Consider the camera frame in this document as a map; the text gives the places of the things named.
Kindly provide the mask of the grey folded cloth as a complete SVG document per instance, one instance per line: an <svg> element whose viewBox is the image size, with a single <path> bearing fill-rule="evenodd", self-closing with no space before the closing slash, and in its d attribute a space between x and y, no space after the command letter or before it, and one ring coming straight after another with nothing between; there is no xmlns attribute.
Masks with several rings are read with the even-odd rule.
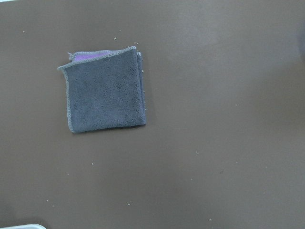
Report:
<svg viewBox="0 0 305 229"><path fill-rule="evenodd" d="M142 54L135 46L75 52L69 59L58 70L66 82L71 132L146 124Z"/></svg>

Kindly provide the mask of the cream rabbit tray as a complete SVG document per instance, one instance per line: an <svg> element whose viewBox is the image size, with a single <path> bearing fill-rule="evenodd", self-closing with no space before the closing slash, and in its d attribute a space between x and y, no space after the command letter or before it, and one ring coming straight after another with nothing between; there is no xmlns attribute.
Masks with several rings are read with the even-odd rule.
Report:
<svg viewBox="0 0 305 229"><path fill-rule="evenodd" d="M3 227L0 229L46 229L46 228L40 224L25 224L25 225Z"/></svg>

